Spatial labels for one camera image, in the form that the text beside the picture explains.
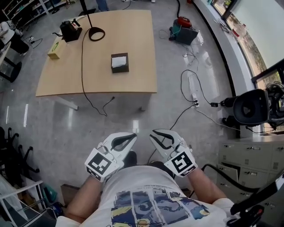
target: wall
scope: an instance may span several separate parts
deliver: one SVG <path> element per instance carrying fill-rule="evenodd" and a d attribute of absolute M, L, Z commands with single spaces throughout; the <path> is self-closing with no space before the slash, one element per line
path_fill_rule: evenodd
<path fill-rule="evenodd" d="M 284 58 L 284 9 L 275 0 L 240 0 L 233 14 L 247 26 L 267 68 Z"/>

